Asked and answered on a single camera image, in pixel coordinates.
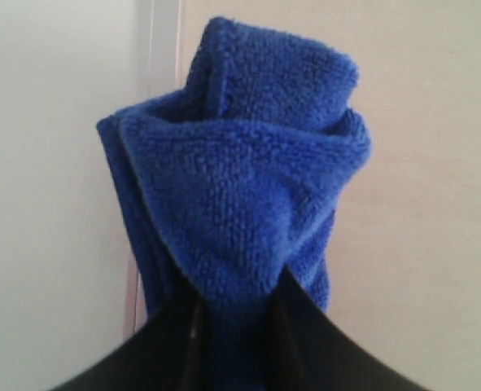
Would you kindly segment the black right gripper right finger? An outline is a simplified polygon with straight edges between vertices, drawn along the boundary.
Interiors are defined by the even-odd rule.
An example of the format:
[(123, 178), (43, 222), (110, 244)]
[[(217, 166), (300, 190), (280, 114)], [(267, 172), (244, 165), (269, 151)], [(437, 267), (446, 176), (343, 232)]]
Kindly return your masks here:
[(423, 391), (351, 340), (289, 270), (265, 320), (265, 388), (275, 391)]

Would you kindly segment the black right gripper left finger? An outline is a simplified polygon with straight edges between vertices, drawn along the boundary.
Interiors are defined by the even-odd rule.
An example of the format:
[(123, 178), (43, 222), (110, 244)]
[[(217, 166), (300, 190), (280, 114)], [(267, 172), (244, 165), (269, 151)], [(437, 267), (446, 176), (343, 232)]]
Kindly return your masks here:
[(195, 272), (204, 229), (199, 139), (183, 124), (102, 121), (97, 129), (149, 319), (62, 389), (203, 390), (209, 325)]

